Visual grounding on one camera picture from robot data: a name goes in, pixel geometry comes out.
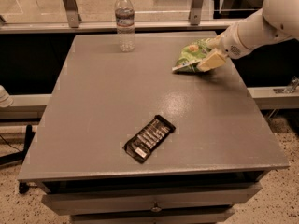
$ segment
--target black snack wrapper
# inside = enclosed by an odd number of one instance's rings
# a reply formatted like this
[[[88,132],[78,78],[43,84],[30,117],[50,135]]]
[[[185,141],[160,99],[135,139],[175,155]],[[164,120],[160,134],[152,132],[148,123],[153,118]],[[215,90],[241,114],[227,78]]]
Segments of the black snack wrapper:
[[[175,129],[176,127],[168,120],[156,115],[148,125],[123,146],[123,149],[136,161],[143,163]]]

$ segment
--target drawer knob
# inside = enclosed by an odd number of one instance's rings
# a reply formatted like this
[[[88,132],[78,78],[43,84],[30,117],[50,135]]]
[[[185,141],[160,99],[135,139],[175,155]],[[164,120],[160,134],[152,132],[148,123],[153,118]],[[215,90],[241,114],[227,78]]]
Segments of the drawer knob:
[[[162,210],[162,208],[157,204],[157,202],[155,202],[150,210],[151,212],[158,213]]]

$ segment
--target clear bottle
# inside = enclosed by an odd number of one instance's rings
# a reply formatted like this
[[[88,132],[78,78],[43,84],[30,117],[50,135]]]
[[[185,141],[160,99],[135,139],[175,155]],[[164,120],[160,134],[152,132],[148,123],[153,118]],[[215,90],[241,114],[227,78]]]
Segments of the clear bottle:
[[[135,49],[134,8],[130,0],[117,0],[115,18],[122,51]]]

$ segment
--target tile floor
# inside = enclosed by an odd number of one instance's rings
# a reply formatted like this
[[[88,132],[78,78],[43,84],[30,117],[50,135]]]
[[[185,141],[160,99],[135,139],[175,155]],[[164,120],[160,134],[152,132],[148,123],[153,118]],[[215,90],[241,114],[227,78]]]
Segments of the tile floor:
[[[235,205],[235,214],[225,224],[299,223],[299,110],[279,111],[269,120],[269,126],[288,158],[290,168],[266,175],[261,181],[263,189],[247,203]],[[24,124],[0,123],[0,134],[21,149],[24,127]],[[13,151],[0,141],[0,155]],[[69,224],[69,217],[57,216],[40,202],[43,192],[34,188],[34,184],[26,194],[18,193],[16,176],[20,168],[20,163],[0,167],[0,223]]]

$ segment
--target black cable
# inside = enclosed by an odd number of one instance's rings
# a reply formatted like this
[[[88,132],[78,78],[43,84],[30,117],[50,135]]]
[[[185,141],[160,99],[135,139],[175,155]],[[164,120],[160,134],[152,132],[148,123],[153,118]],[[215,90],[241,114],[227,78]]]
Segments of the black cable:
[[[21,152],[17,147],[12,146],[1,134],[0,137],[2,138],[2,140],[10,147],[17,149],[19,152]]]

